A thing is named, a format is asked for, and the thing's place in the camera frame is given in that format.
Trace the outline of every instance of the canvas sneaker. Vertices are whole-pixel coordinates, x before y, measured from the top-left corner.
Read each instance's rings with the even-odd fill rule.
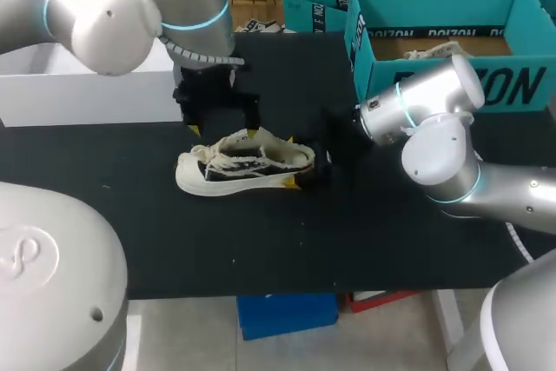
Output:
[[[314,167],[314,151],[260,128],[246,129],[211,146],[196,145],[180,155],[175,181],[192,195],[231,195],[243,190],[295,188],[295,174]]]

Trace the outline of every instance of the black mat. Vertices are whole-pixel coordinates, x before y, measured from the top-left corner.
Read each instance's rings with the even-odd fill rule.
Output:
[[[308,130],[322,107],[355,101],[341,36],[246,35],[253,64],[240,75],[261,95],[263,126],[282,137]],[[203,139],[242,127],[214,115]],[[475,148],[492,162],[556,166],[547,113],[478,115]],[[196,138],[179,123],[0,129],[0,181],[83,200],[115,228],[131,298],[372,289],[477,288],[524,264],[500,222],[444,216],[403,175],[400,147],[378,149],[350,185],[259,190],[207,199],[174,180]],[[556,236],[521,231],[534,255]]]

